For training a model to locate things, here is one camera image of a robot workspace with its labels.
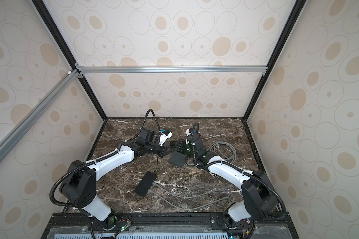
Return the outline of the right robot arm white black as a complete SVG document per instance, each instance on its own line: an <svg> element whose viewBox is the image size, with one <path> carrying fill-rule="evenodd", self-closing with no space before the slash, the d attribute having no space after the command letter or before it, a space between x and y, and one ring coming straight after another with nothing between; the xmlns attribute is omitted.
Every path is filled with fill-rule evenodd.
<svg viewBox="0 0 359 239"><path fill-rule="evenodd" d="M192 158L198 169L220 176L240 190L242 201L230 205L224 213L229 223L250 218L262 222L266 218L280 220L286 217L285 203L264 171L242 169L207 150L196 130L188 133L186 139L172 141L170 146L180 156Z"/></svg>

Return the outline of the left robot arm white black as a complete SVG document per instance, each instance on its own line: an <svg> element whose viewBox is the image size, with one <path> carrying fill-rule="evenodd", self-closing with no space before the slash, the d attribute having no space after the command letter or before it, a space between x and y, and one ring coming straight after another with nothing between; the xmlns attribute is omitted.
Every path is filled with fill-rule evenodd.
<svg viewBox="0 0 359 239"><path fill-rule="evenodd" d="M138 133L122 143L119 149L94 160L72 162L67 173L52 186L50 201L58 206L75 207L102 223L105 229L111 229L117 217L97 195L97 181L117 167L145 154L164 157L169 153L165 142L171 136L172 132L167 129L153 131L141 126Z"/></svg>

